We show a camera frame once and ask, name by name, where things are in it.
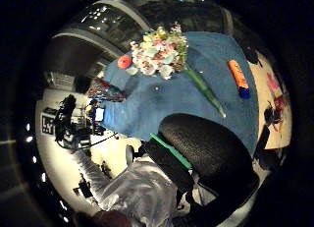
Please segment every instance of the orange ball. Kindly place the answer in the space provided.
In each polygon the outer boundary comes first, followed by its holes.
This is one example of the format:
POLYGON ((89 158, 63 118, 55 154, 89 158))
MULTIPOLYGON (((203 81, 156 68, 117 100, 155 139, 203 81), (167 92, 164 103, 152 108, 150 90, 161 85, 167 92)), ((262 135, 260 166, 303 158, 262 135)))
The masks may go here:
POLYGON ((128 67, 130 64, 131 64, 131 57, 129 55, 121 56, 118 59, 118 68, 119 69, 124 69, 124 68, 128 67))

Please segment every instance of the orange bottle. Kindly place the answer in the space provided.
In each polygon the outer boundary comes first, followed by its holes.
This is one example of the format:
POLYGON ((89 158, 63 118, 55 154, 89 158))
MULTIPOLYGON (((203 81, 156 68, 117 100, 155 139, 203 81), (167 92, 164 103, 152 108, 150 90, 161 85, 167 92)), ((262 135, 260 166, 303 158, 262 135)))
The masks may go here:
POLYGON ((237 86, 239 96, 242 98, 248 98, 249 97, 248 84, 238 62, 236 60, 230 60, 228 61, 228 66, 235 78, 235 83, 237 86))

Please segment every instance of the blue bottle cap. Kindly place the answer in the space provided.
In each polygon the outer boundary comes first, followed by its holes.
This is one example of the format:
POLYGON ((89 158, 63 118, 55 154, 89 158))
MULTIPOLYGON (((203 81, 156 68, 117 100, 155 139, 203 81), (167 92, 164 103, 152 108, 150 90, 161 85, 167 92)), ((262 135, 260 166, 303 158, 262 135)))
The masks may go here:
POLYGON ((249 98, 249 89, 240 86, 238 88, 238 94, 241 98, 249 98))

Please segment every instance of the blue tablecloth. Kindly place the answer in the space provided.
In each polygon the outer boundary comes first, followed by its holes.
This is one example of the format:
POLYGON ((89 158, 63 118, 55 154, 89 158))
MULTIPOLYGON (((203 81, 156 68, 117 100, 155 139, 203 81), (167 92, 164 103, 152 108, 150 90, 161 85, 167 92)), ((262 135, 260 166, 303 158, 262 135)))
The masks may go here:
POLYGON ((110 130, 150 139, 157 133, 160 121, 173 113, 188 113, 224 125, 233 131, 247 147, 255 149, 258 133, 258 103, 256 87, 241 48, 232 37, 213 32, 186 32, 187 63, 198 71, 211 86, 227 114, 223 119, 185 74, 174 74, 168 80, 147 77, 140 73, 130 76, 112 62, 104 72, 104 80, 124 90, 125 102, 104 102, 101 125, 110 130), (242 68, 250 88, 250 98, 238 96, 236 83, 227 61, 235 59, 242 68))

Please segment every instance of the white sleeve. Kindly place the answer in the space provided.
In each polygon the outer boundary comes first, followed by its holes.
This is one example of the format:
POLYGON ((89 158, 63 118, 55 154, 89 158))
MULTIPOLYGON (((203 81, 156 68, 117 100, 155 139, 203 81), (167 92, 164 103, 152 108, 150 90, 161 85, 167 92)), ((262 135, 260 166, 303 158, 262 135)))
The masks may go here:
POLYGON ((99 167, 87 157, 83 151, 79 150, 72 154, 73 160, 78 164, 79 171, 86 181, 90 182, 90 191, 95 199, 100 203, 103 197, 103 191, 110 183, 99 167))

